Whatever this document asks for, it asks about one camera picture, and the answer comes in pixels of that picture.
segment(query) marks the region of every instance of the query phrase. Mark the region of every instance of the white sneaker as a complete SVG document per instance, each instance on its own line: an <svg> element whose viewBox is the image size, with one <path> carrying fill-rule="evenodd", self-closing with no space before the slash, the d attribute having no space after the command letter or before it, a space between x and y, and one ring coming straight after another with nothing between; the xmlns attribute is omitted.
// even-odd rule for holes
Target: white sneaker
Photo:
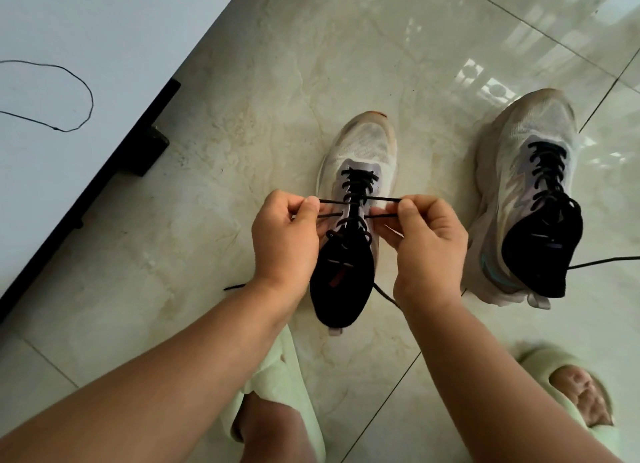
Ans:
<svg viewBox="0 0 640 463"><path fill-rule="evenodd" d="M570 185L580 139L565 96L542 89L510 105L483 135L476 182L483 198L469 229L463 286L496 305L550 308L582 237Z"/></svg>
<svg viewBox="0 0 640 463"><path fill-rule="evenodd" d="M318 319L332 329L356 321L373 289L378 236L368 219L372 205L385 202L396 178L397 144L387 116L368 111L342 128L324 158L317 178L321 199L356 202L334 205L329 231L322 240L311 276L311 300Z"/></svg>

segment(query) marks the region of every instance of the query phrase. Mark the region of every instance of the slipper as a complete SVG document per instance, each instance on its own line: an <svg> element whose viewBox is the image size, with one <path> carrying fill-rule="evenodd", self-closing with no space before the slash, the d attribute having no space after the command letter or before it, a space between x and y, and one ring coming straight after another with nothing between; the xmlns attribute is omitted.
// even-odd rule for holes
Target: slipper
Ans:
<svg viewBox="0 0 640 463"><path fill-rule="evenodd" d="M587 369L583 361L558 348L541 348L527 356L520 365L524 370L529 372L530 376L532 376L536 382L539 383L549 395L551 395L551 397L564 407L564 410L567 411L574 420L587 429L587 431L589 431L599 442L603 443L609 451L618 457L620 456L620 430L615 426L608 425L597 425L590 428L587 427L587 424L584 422L584 419L575 404L573 404L567 396L562 394L562 392L552 386L549 381L553 372L565 365L575 365L583 368L601 388L605 403L607 404L607 409L613 419L614 405L611 401L611 396L607 392L603 383L601 383L600 379L591 370Z"/></svg>
<svg viewBox="0 0 640 463"><path fill-rule="evenodd" d="M296 348L288 325L280 332L252 378L220 413L220 421L226 435L240 443L242 439L233 430L233 424L242 406L244 395L252 392L261 399L278 402L299 411L316 454L316 461L324 463L326 452L322 431L309 399L305 381L302 379Z"/></svg>

